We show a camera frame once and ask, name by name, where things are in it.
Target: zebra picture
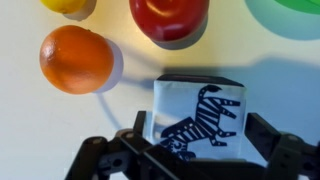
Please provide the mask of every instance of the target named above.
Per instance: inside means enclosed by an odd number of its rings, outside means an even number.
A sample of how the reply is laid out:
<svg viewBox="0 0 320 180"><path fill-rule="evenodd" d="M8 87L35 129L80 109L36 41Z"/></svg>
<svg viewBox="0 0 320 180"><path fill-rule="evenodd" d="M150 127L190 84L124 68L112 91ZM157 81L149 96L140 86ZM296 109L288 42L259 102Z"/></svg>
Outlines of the zebra picture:
<svg viewBox="0 0 320 180"><path fill-rule="evenodd" d="M212 146L227 146L226 142L218 141L216 136L225 138L235 136L236 132L223 131L219 127L220 116L225 115L235 119L236 115L227 110L225 106L240 106L240 102L218 97L205 97L208 92L215 93L220 90L222 89L215 85L201 88L198 93L195 120L187 117L164 129L161 133L161 138L164 140L160 144L186 161L196 157L194 152L188 151L190 142L208 138Z"/></svg>

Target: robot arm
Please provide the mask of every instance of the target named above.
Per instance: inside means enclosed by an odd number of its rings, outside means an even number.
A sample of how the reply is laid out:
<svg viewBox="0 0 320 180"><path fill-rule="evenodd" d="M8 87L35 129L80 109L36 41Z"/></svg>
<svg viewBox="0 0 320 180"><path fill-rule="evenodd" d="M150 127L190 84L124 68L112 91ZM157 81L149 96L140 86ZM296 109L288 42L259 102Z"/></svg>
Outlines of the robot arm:
<svg viewBox="0 0 320 180"><path fill-rule="evenodd" d="M281 134L256 113L248 114L245 135L268 161L267 167L246 161L183 161L142 137L145 113L138 112L134 128L120 130L110 142L103 137L85 140L65 179L90 180L97 174L99 180L107 180L116 172L134 180L296 180L299 174L320 179L320 144Z"/></svg>

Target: red object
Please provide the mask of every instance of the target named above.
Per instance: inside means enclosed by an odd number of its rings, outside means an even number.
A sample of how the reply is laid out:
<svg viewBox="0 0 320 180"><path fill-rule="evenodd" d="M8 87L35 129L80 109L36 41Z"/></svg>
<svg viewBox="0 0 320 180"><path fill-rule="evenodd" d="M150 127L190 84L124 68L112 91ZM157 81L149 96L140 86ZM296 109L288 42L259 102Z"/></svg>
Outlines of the red object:
<svg viewBox="0 0 320 180"><path fill-rule="evenodd" d="M205 20L210 0L130 0L132 16L153 41L174 41L191 35Z"/></svg>

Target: yellow fruit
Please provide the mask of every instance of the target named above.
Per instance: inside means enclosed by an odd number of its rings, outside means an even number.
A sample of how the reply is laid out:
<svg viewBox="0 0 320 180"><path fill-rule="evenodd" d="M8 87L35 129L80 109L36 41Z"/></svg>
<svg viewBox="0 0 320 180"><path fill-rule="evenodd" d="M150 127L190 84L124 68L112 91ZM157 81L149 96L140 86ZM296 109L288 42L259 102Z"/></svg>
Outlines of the yellow fruit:
<svg viewBox="0 0 320 180"><path fill-rule="evenodd" d="M52 11L70 14L82 8L87 0L40 0Z"/></svg>

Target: white table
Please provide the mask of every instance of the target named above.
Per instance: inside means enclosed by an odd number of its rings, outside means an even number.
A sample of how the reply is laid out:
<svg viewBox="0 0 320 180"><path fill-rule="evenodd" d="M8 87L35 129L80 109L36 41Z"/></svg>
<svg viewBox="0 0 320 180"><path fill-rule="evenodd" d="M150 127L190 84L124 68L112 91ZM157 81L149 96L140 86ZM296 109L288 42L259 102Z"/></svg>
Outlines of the white table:
<svg viewBox="0 0 320 180"><path fill-rule="evenodd" d="M172 51L144 36L128 1L92 1L86 16L64 16L37 0L1 0L0 179L63 179L85 138L111 140L132 127L138 110L152 111L153 80L164 73L243 83L247 112L308 143L320 140L320 16L275 1L211 0L201 39ZM43 39L68 24L112 42L117 62L105 91L69 95L42 75ZM243 158L263 163L248 142L242 149Z"/></svg>

